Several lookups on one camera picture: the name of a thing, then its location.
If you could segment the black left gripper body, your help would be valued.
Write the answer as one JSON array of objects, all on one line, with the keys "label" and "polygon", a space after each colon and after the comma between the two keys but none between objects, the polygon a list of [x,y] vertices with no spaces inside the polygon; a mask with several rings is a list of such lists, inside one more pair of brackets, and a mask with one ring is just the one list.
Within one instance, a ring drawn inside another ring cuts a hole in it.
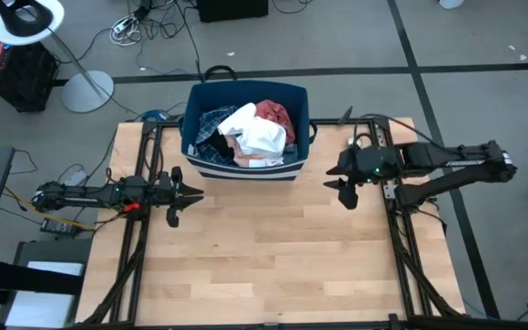
[{"label": "black left gripper body", "polygon": [[159,176],[156,188],[156,205],[168,206],[166,221],[170,227],[178,227],[180,220],[177,216],[177,202],[179,201],[179,187],[182,183],[182,169],[173,167],[170,173],[163,171]]}]

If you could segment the black garment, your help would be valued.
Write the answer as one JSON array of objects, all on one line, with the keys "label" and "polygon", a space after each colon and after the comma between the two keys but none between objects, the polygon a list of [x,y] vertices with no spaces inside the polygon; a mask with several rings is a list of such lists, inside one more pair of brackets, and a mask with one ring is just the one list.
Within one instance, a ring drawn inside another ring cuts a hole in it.
[{"label": "black garment", "polygon": [[234,164],[234,150],[228,146],[226,138],[215,131],[207,140],[206,146],[209,147],[208,159],[220,164]]}]

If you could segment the plain pink sock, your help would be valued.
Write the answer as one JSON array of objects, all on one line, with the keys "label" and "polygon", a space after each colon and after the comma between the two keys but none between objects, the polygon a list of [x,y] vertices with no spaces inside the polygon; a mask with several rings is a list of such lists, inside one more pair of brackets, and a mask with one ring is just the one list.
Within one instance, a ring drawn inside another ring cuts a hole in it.
[{"label": "plain pink sock", "polygon": [[244,168],[260,168],[266,165],[263,156],[244,153],[235,136],[226,136],[225,139],[228,147],[234,152],[233,160],[238,166]]}]

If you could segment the blue plaid shirt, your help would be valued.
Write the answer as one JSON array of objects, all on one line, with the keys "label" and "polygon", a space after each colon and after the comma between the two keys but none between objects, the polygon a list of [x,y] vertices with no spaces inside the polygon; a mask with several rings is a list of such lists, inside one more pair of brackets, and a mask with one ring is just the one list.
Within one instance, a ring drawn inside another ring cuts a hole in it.
[{"label": "blue plaid shirt", "polygon": [[235,113],[237,107],[234,105],[223,106],[215,110],[202,113],[199,118],[199,131],[195,139],[196,155],[202,160],[212,162],[208,159],[209,147],[206,146],[206,140],[215,132],[218,133],[218,126],[228,117]]}]

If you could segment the pale pink white garment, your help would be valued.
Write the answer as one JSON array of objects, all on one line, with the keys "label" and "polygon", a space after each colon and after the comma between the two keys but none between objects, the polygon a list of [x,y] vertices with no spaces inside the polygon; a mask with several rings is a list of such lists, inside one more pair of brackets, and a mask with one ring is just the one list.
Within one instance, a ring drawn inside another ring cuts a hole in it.
[{"label": "pale pink white garment", "polygon": [[279,166],[284,163],[283,157],[278,158],[267,158],[260,157],[259,155],[252,155],[247,159],[247,166],[249,168],[265,168]]}]

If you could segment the coral red garment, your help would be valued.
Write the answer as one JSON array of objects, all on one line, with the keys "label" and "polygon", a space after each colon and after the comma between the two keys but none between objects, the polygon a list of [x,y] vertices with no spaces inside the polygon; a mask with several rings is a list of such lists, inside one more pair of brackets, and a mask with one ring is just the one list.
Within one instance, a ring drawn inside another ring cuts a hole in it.
[{"label": "coral red garment", "polygon": [[284,128],[286,132],[286,144],[295,142],[296,136],[291,118],[286,108],[271,100],[263,100],[256,103],[256,116],[274,122]]}]

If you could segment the small grey adapter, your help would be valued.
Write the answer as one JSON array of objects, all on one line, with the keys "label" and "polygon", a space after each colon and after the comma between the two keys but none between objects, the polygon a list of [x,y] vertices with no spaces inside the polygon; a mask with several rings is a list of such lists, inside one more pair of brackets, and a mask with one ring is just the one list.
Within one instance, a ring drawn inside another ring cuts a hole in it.
[{"label": "small grey adapter", "polygon": [[84,183],[87,179],[87,174],[84,170],[77,170],[68,179],[64,181],[65,185],[68,186],[79,186]]}]

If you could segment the navy white striped fabric basket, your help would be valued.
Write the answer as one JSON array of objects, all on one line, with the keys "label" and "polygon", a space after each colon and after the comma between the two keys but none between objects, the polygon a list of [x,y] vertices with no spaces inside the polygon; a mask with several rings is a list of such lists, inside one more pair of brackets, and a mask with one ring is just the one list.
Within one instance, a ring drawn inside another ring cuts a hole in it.
[{"label": "navy white striped fabric basket", "polygon": [[[297,160],[286,165],[241,168],[217,164],[198,156],[195,140],[199,136],[202,115],[227,105],[246,105],[250,101],[270,99],[283,105],[296,133]],[[293,181],[301,172],[314,143],[317,126],[310,120],[307,90],[292,84],[254,80],[201,82],[189,94],[183,118],[179,120],[181,153],[205,178],[244,181]]]}]

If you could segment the black power adapter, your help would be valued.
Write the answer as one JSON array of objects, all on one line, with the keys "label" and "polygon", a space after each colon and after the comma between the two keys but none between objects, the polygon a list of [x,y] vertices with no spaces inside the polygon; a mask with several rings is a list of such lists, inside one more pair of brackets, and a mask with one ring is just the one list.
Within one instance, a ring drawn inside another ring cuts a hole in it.
[{"label": "black power adapter", "polygon": [[81,228],[76,225],[58,222],[49,218],[43,220],[39,230],[47,234],[65,237],[75,237],[82,232]]}]

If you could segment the floor stand with white disc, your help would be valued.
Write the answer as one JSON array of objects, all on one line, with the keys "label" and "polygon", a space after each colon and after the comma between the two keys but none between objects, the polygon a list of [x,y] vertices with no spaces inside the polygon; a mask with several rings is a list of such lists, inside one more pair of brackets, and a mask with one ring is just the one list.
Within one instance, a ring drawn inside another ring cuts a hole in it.
[{"label": "floor stand with white disc", "polygon": [[[61,96],[62,105],[73,113],[90,113],[105,105],[112,97],[115,89],[113,78],[104,71],[88,71],[77,60],[69,47],[61,40],[57,30],[65,18],[65,9],[59,0],[37,0],[47,7],[53,14],[52,23],[42,32],[31,37],[17,37],[6,30],[0,17],[0,41],[12,46],[26,46],[41,42],[44,39],[53,39],[57,46],[68,56],[70,63],[78,73],[70,78],[64,85]],[[19,9],[18,14],[26,20],[35,17],[32,7]]]}]

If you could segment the grey cabinet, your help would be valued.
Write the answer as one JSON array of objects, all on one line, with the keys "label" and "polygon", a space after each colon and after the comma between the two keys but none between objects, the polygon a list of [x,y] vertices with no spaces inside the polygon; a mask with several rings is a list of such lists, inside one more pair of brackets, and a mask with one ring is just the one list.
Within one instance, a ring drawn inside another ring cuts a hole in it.
[{"label": "grey cabinet", "polygon": [[[90,238],[23,242],[15,263],[37,270],[83,275],[92,245]],[[0,312],[0,330],[60,329],[74,322],[79,296],[16,291]]]}]

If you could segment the white power strip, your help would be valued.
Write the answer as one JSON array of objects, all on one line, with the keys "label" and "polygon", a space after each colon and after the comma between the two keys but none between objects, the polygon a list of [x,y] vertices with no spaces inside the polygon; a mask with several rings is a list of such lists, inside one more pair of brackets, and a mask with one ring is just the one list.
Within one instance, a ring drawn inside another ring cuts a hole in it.
[{"label": "white power strip", "polygon": [[124,42],[130,39],[137,31],[137,20],[133,15],[128,15],[117,20],[111,27],[110,39],[114,43]]}]

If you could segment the black box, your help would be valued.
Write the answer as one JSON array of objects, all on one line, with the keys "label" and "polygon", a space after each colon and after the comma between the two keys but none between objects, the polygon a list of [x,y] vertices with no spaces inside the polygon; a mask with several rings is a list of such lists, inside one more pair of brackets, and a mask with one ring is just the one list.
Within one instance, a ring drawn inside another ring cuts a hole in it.
[{"label": "black box", "polygon": [[196,8],[203,23],[213,23],[265,17],[269,0],[196,0]]}]

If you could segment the black crate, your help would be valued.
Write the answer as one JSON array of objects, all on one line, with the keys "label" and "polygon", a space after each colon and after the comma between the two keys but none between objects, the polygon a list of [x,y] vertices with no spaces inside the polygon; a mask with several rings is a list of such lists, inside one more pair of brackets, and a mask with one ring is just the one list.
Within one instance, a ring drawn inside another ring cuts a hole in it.
[{"label": "black crate", "polygon": [[18,113],[44,111],[59,64],[41,42],[6,45],[7,61],[0,69],[0,97]]}]

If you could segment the black curved holder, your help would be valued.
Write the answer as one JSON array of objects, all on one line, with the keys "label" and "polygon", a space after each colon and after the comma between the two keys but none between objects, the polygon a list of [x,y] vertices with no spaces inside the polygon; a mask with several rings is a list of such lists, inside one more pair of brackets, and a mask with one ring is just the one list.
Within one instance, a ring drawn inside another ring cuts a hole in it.
[{"label": "black curved holder", "polygon": [[[19,9],[28,7],[32,7],[35,11],[32,20],[26,20],[18,14]],[[37,0],[14,0],[10,5],[0,0],[0,17],[9,33],[22,38],[44,31],[53,20],[52,12]]]}]

